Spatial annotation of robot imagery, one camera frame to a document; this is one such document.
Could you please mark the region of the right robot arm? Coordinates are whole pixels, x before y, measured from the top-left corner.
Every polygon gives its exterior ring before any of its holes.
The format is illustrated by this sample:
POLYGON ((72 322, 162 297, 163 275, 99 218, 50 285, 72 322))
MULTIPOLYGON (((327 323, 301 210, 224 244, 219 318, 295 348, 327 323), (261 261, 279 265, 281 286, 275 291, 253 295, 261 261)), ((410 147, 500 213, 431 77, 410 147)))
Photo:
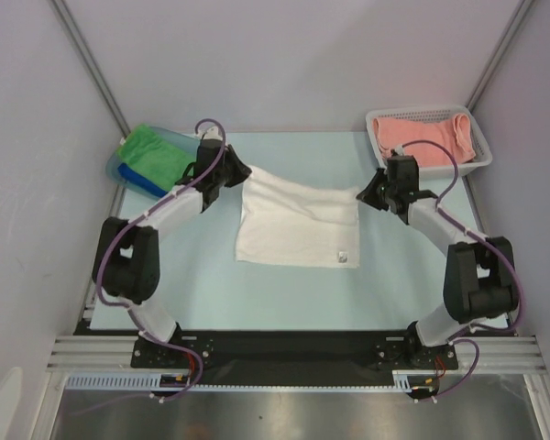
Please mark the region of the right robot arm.
POLYGON ((473 326, 483 328, 486 319, 520 311, 510 241, 484 236, 449 214, 438 195, 420 188, 414 157, 391 156, 357 199, 392 212, 445 256, 442 303, 405 333, 403 355, 409 365, 425 368, 435 360, 437 347, 445 347, 473 326))

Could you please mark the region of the white towel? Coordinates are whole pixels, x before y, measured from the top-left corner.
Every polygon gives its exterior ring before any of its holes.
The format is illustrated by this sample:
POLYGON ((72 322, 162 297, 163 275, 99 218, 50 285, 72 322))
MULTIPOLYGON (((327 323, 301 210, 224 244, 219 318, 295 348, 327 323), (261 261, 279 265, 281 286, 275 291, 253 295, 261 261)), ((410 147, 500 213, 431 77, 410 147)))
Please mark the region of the white towel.
POLYGON ((242 189, 236 260, 302 268, 360 266, 356 187, 318 189, 250 169, 242 189))

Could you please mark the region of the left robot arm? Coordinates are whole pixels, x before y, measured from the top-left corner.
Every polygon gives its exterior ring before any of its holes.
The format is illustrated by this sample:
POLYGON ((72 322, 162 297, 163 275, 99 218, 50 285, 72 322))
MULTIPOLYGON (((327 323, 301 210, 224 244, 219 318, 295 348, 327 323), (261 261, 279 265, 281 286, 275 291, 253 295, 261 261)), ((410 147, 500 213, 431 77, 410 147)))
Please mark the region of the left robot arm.
POLYGON ((173 338, 177 322, 155 299, 160 283, 160 244, 169 234, 206 211, 224 187, 251 174, 223 139, 204 138, 189 167, 169 192, 133 219, 108 217, 102 224, 93 264, 99 301, 127 311, 139 333, 154 342, 151 356, 164 367, 178 364, 183 344, 173 338))

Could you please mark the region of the pink towel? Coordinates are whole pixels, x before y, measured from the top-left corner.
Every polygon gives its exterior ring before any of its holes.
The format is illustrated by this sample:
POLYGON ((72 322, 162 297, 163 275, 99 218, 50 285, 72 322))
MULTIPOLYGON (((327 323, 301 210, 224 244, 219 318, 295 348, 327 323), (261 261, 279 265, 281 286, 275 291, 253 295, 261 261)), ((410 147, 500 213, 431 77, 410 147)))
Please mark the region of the pink towel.
POLYGON ((444 147, 457 164, 470 162, 476 157, 471 138, 471 121, 464 113, 456 113, 435 123, 375 117, 371 127, 384 159, 388 159, 393 151, 401 147, 403 154, 415 157, 421 168, 450 167, 452 162, 444 151, 427 141, 444 147))

